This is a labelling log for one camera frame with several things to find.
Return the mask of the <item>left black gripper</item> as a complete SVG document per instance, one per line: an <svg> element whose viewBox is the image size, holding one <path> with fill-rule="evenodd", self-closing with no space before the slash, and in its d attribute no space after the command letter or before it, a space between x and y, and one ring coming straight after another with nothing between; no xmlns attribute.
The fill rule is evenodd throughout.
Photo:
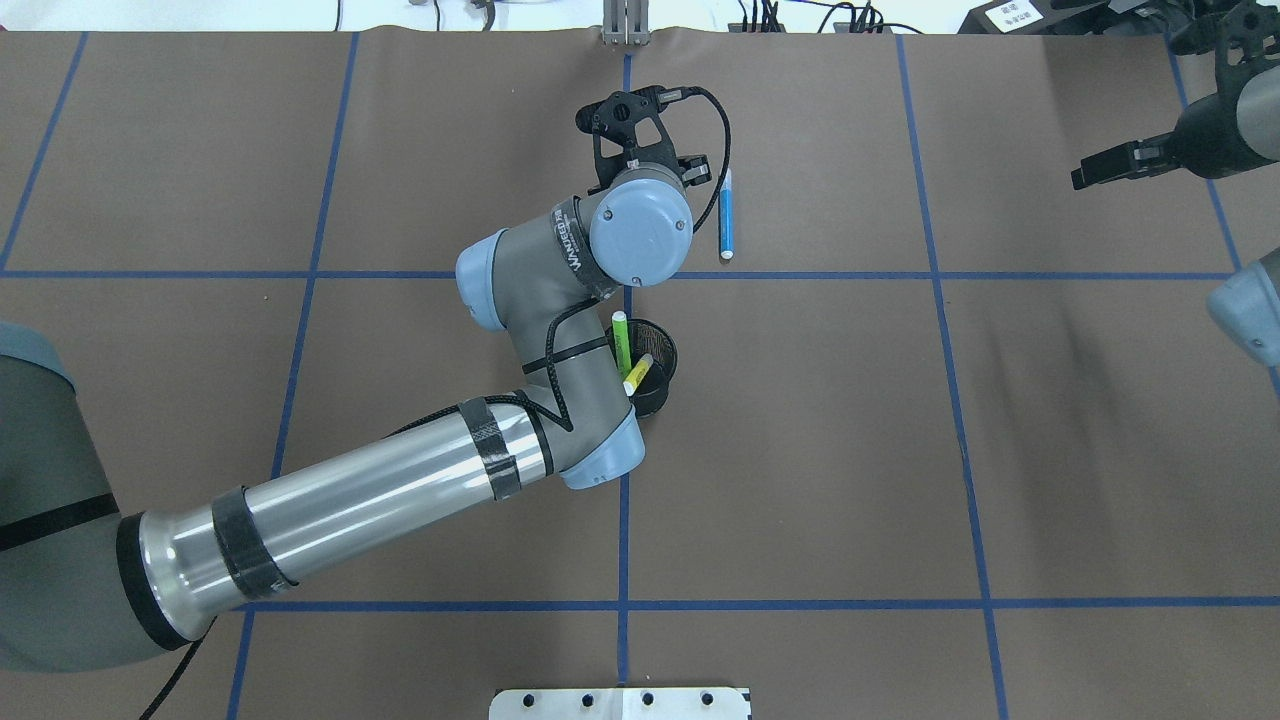
<svg viewBox="0 0 1280 720"><path fill-rule="evenodd" d="M608 190L625 170L648 165L671 170L678 177L684 188L704 184L712 177L710 163L705 154L677 155L671 141L659 141L650 147L621 149L609 156L604 154L603 143L604 140L593 141L596 184L590 188L591 193Z"/></svg>

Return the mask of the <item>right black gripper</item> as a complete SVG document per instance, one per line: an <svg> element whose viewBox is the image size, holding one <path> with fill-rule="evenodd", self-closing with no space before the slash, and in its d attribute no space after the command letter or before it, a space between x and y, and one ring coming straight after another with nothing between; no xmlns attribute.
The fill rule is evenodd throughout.
<svg viewBox="0 0 1280 720"><path fill-rule="evenodd" d="M1256 151L1243 140L1235 111L1213 94L1185 108L1172 131L1144 138L1137 149L1107 149L1083 158L1071 170L1071 186L1080 191L1176 169L1216 181L1254 168Z"/></svg>

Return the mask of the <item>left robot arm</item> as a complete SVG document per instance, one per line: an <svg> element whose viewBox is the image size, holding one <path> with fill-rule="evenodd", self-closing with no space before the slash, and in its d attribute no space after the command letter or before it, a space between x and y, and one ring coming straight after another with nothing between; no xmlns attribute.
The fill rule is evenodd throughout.
<svg viewBox="0 0 1280 720"><path fill-rule="evenodd" d="M598 302L669 279L696 223L704 156L654 145L602 183L467 247L454 278L504 332L524 386L470 398L338 457L183 512L124 516L76 386L38 332L3 324L3 667L82 673L201 639L214 619L544 477L573 489L635 469L639 410Z"/></svg>

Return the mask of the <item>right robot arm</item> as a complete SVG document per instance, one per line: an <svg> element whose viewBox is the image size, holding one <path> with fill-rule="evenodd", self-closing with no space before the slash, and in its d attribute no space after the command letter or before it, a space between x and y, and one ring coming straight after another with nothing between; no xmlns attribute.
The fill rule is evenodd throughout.
<svg viewBox="0 0 1280 720"><path fill-rule="evenodd" d="M1120 179L1187 170L1216 183L1211 190L1252 258L1206 300L1217 328L1251 360L1279 363L1277 297L1277 69L1248 79L1238 94L1211 94L1192 102L1171 131L1132 140L1080 160L1070 173L1083 190Z"/></svg>

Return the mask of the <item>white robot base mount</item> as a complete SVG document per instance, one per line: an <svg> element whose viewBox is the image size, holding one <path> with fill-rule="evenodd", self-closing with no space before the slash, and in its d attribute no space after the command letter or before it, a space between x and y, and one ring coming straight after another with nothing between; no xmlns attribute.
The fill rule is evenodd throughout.
<svg viewBox="0 0 1280 720"><path fill-rule="evenodd" d="M530 688L498 692L489 719L751 719L750 691L713 687Z"/></svg>

